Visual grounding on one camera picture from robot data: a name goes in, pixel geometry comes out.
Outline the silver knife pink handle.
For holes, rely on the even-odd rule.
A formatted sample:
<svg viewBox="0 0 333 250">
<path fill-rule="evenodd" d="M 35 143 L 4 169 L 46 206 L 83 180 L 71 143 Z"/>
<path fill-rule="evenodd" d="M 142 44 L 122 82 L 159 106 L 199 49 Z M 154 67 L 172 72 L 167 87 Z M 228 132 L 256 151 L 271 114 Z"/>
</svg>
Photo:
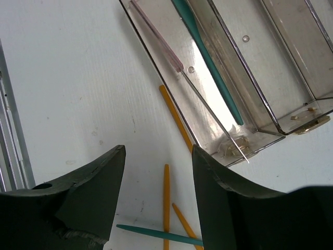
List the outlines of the silver knife pink handle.
<svg viewBox="0 0 333 250">
<path fill-rule="evenodd" d="M 236 141 L 232 138 L 232 136 L 229 134 L 229 132 L 225 129 L 223 124 L 220 122 L 219 118 L 215 115 L 211 107 L 208 105 L 208 103 L 205 101 L 205 99 L 202 97 L 202 95 L 199 93 L 195 85 L 191 82 L 190 78 L 187 76 L 187 74 L 184 71 L 184 66 L 179 60 L 179 58 L 176 56 L 176 54 L 173 52 L 173 50 L 170 48 L 166 40 L 163 38 L 163 36 L 159 33 L 157 28 L 153 25 L 153 23 L 149 20 L 148 16 L 144 13 L 144 11 L 139 7 L 138 3 L 136 1 L 130 1 L 134 9 L 139 13 L 139 15 L 144 20 L 147 27 L 152 31 L 154 36 L 156 37 L 158 43 L 162 46 L 164 52 L 166 53 L 166 57 L 170 64 L 175 68 L 177 72 L 180 72 L 183 77 L 185 78 L 186 82 L 189 84 L 189 86 L 192 88 L 194 93 L 197 95 L 197 97 L 200 99 L 200 101 L 203 103 L 207 111 L 210 113 L 210 115 L 213 117 L 213 119 L 216 121 L 216 123 L 221 127 L 225 135 L 232 141 L 235 148 L 240 152 L 244 160 L 249 163 L 248 158 L 245 156 L 243 151 L 240 149 L 240 147 L 237 145 Z"/>
</svg>

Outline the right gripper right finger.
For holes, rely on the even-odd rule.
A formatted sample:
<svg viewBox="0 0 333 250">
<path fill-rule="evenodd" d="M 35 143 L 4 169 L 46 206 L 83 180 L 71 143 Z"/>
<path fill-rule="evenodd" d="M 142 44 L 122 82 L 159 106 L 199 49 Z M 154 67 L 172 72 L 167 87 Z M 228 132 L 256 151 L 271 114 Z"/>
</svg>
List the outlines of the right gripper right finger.
<svg viewBox="0 0 333 250">
<path fill-rule="evenodd" d="M 332 249 L 332 187 L 289 193 L 256 184 L 192 151 L 205 249 Z"/>
</svg>

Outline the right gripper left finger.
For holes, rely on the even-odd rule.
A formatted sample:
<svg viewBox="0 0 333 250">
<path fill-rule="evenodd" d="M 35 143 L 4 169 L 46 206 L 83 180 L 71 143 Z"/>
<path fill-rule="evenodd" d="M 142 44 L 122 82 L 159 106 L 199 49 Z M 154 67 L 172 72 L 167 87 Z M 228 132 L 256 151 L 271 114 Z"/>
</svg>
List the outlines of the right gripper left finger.
<svg viewBox="0 0 333 250">
<path fill-rule="evenodd" d="M 125 167 L 118 145 L 32 189 L 1 194 L 1 249 L 102 249 L 109 241 Z"/>
</svg>

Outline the teal plastic knife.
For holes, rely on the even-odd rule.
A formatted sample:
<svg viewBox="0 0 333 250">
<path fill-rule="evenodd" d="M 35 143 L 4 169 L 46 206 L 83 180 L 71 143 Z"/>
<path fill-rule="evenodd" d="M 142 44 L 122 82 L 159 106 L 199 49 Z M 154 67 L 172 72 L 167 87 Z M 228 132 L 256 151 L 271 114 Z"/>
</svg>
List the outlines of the teal plastic knife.
<svg viewBox="0 0 333 250">
<path fill-rule="evenodd" d="M 210 74 L 215 82 L 215 85 L 222 96 L 223 100 L 225 101 L 230 113 L 232 114 L 233 118 L 235 119 L 236 123 L 240 126 L 244 124 L 242 117 L 238 111 L 238 108 L 223 80 L 221 77 L 217 67 L 215 66 L 199 32 L 199 29 L 196 24 L 196 20 L 194 14 L 190 10 L 186 1 L 182 0 L 175 0 L 172 1 L 175 9 L 177 10 L 178 14 L 182 18 L 185 26 L 187 27 L 189 33 L 191 34 L 193 40 L 195 41 L 202 58 L 210 71 Z"/>
</svg>

